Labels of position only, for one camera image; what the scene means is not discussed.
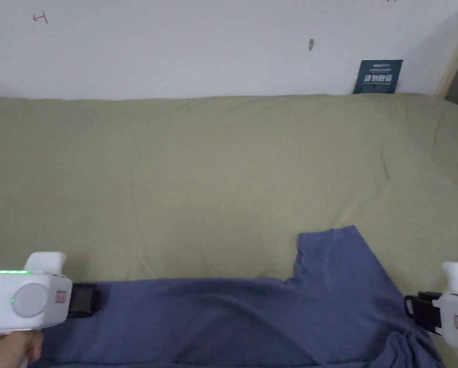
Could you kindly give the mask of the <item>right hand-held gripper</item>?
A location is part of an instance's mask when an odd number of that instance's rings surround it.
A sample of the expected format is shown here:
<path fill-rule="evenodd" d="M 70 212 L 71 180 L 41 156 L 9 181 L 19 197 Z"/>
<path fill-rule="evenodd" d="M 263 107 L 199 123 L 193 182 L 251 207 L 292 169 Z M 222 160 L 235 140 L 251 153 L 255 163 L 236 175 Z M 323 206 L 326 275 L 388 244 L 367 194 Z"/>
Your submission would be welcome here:
<path fill-rule="evenodd" d="M 407 295 L 404 308 L 430 334 L 445 366 L 458 368 L 458 262 L 445 262 L 442 269 L 445 290 Z"/>

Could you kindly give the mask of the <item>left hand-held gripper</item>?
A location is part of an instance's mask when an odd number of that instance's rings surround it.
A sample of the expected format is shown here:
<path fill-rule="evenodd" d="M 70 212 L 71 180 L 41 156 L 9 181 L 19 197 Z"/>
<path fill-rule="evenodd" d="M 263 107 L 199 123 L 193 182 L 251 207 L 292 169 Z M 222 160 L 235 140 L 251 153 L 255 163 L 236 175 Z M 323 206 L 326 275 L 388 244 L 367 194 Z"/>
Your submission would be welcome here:
<path fill-rule="evenodd" d="M 65 260 L 61 252 L 36 252 L 23 269 L 0 270 L 0 334 L 41 330 L 99 309 L 98 286 L 73 283 L 62 273 Z"/>

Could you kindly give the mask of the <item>person's left hand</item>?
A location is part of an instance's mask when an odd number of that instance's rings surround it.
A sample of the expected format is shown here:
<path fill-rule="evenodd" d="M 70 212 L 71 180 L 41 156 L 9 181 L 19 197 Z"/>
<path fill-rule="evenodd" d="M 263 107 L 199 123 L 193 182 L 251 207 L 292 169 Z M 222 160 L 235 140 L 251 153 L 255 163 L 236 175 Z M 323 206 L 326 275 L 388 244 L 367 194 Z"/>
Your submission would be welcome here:
<path fill-rule="evenodd" d="M 0 335 L 0 368 L 19 368 L 24 360 L 28 365 L 41 357 L 43 334 L 40 331 L 15 331 Z"/>

